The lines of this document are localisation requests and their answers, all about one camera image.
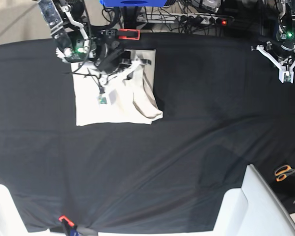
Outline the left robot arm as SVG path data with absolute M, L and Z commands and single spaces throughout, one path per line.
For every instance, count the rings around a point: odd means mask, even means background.
M 280 82 L 294 82 L 295 68 L 295 0 L 274 2 L 277 14 L 277 29 L 274 37 L 261 37 L 260 44 L 251 47 L 267 58 L 279 71 Z

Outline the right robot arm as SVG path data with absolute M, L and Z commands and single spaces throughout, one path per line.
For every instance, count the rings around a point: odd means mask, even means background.
M 116 100 L 110 81 L 128 80 L 139 66 L 151 64 L 125 49 L 123 40 L 139 40 L 140 31 L 115 28 L 121 18 L 118 7 L 111 9 L 114 17 L 109 24 L 94 26 L 83 0 L 39 0 L 37 5 L 56 43 L 57 57 L 78 65 L 72 74 L 92 78 L 100 105 Z

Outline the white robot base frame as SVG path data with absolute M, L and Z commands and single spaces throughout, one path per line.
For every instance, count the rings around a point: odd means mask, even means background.
M 0 236 L 29 236 L 9 190 L 0 184 Z M 258 170 L 248 165 L 240 188 L 228 190 L 212 231 L 197 236 L 295 236 L 290 215 Z

